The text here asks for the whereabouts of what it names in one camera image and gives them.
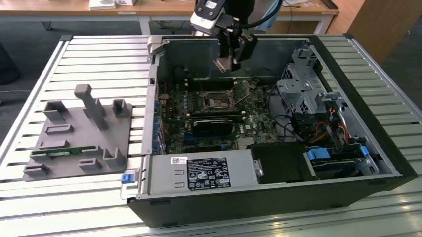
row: blue latch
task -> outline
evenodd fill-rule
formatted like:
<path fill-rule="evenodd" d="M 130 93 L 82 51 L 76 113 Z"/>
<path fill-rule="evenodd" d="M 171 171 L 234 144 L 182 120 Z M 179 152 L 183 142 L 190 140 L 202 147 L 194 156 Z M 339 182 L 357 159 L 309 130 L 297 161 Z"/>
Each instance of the blue latch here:
<path fill-rule="evenodd" d="M 122 174 L 122 184 L 130 184 L 135 182 L 135 174 Z"/>
<path fill-rule="evenodd" d="M 313 148 L 307 152 L 307 155 L 309 155 L 310 160 L 331 158 L 329 150 L 326 148 Z"/>
<path fill-rule="evenodd" d="M 361 151 L 365 157 L 367 157 L 370 155 L 369 149 L 366 146 L 361 146 Z"/>

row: slotted metal surface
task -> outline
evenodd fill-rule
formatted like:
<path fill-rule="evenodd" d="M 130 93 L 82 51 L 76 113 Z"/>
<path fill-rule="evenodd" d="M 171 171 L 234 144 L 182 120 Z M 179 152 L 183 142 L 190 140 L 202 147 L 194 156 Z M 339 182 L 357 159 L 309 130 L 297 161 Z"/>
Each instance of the slotted metal surface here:
<path fill-rule="evenodd" d="M 353 40 L 343 36 L 321 40 L 421 175 L 420 111 Z M 135 106 L 128 168 L 139 167 L 148 79 L 146 42 L 144 36 L 83 36 L 59 44 L 0 150 L 0 236 L 366 237 L 413 236 L 422 231 L 422 178 L 347 208 L 163 229 L 148 228 L 126 207 L 120 174 L 23 182 L 23 168 L 46 120 L 40 111 L 52 99 L 62 99 L 68 107 L 83 106 L 72 95 L 79 83 L 91 84 L 103 105 L 124 98 Z M 124 195 L 131 195 L 136 189 L 127 191 Z"/>

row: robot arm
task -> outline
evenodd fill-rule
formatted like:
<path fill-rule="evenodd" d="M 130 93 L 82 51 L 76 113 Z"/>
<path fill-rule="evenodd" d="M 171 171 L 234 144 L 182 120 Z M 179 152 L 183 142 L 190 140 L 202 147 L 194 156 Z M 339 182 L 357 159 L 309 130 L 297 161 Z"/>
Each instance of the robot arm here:
<path fill-rule="evenodd" d="M 283 0 L 277 1 L 271 14 L 249 24 L 255 0 L 196 0 L 191 23 L 201 33 L 217 36 L 219 58 L 214 62 L 222 72 L 241 69 L 241 62 L 251 57 L 258 38 L 249 28 L 261 25 L 278 13 Z"/>

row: wooden cabinet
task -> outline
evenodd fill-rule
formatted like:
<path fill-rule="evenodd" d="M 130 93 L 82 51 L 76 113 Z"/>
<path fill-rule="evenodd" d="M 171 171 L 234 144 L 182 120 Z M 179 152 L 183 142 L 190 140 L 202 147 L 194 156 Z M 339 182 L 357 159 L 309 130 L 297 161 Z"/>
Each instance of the wooden cabinet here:
<path fill-rule="evenodd" d="M 350 33 L 378 63 L 422 15 L 422 0 L 333 0 L 339 8 L 329 34 Z"/>

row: warning label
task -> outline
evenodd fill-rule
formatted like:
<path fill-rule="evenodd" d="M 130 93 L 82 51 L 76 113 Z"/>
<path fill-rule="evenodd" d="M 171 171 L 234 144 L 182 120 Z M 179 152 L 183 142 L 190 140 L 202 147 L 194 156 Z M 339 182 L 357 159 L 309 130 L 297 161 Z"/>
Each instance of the warning label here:
<path fill-rule="evenodd" d="M 187 179 L 190 190 L 230 187 L 226 157 L 187 160 Z"/>

